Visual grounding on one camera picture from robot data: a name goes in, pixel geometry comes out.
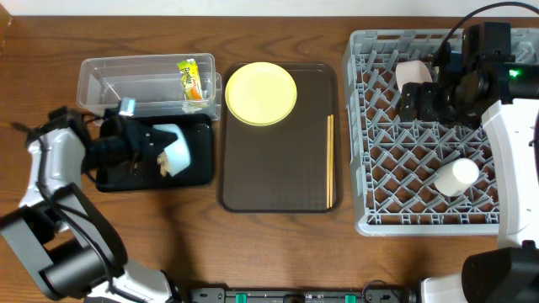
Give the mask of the rice and nut scraps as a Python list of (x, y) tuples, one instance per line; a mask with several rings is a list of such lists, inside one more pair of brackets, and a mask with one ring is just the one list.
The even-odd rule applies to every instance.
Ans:
[(157, 156), (157, 164), (159, 165), (159, 168), (160, 168), (160, 174), (163, 177), (166, 177), (170, 172), (170, 165), (169, 165), (167, 153), (165, 151), (161, 152)]

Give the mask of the green yellow snack wrapper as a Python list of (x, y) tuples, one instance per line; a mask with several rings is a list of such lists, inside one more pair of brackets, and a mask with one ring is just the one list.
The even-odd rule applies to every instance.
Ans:
[(199, 67), (195, 59), (189, 58), (177, 64), (181, 74), (181, 82), (185, 97), (188, 100), (203, 99), (203, 91), (200, 83)]

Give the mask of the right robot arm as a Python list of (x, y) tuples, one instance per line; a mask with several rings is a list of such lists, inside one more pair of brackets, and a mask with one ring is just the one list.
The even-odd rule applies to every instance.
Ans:
[(538, 300), (538, 66), (519, 63), (511, 26), (486, 22), (443, 40), (433, 79), (422, 61), (398, 64), (403, 121), (482, 127), (494, 160), (500, 204), (497, 249), (468, 257), (459, 274), (424, 279), (421, 302)]

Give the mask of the pink bowl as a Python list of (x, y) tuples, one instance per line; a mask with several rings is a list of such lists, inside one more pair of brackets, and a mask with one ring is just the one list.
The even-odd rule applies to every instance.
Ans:
[(409, 82), (433, 82), (430, 70), (422, 61), (399, 62), (396, 66), (395, 76), (400, 92), (403, 91), (403, 86)]

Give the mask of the white cup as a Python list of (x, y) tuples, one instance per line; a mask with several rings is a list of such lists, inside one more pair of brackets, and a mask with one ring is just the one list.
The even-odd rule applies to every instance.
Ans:
[(458, 196), (478, 180), (479, 168), (474, 161), (459, 158), (440, 167), (435, 173), (436, 189), (446, 196)]

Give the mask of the light blue bowl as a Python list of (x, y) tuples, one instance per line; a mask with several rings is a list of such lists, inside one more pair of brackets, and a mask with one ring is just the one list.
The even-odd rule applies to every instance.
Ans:
[(170, 172), (167, 176), (174, 177), (191, 164), (187, 141), (184, 138), (182, 130), (176, 124), (154, 125), (153, 128), (173, 132), (178, 136), (178, 139), (174, 143), (164, 149), (170, 165)]

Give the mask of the white tissue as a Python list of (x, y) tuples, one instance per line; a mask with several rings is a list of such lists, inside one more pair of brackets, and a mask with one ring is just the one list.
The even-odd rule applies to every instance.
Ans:
[(197, 112), (200, 112), (201, 110), (204, 110), (207, 107), (205, 103), (199, 103), (199, 102), (185, 102), (182, 105), (182, 110), (185, 114), (195, 114)]

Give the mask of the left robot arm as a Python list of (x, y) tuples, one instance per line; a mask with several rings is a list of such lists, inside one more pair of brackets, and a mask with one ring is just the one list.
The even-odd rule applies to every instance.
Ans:
[(163, 176), (189, 162), (179, 127), (132, 119), (125, 98), (101, 116), (60, 107), (35, 128), (13, 122), (27, 135), (32, 158), (29, 184), (18, 209), (1, 219), (1, 235), (51, 300), (181, 302), (180, 290), (162, 270), (128, 258), (119, 233), (81, 189), (93, 170), (153, 160)]

